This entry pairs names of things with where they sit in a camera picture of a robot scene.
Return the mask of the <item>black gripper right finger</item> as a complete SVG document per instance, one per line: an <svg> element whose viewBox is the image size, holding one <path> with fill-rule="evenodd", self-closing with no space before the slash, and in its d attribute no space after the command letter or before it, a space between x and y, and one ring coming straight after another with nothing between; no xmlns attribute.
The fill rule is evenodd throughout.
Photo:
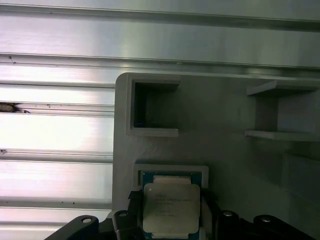
<svg viewBox="0 0 320 240"><path fill-rule="evenodd" d="M200 223L208 240L312 240L279 218L262 214L247 221L231 210L222 210L212 192L201 193Z"/></svg>

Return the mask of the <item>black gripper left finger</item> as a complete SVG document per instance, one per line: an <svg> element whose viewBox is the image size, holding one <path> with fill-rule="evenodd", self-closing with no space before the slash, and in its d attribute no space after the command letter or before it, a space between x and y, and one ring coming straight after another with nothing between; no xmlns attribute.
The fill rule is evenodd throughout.
<svg viewBox="0 0 320 240"><path fill-rule="evenodd" d="M81 215L52 233L50 240L143 240L143 193L131 191L125 210L116 211L100 222L92 215Z"/></svg>

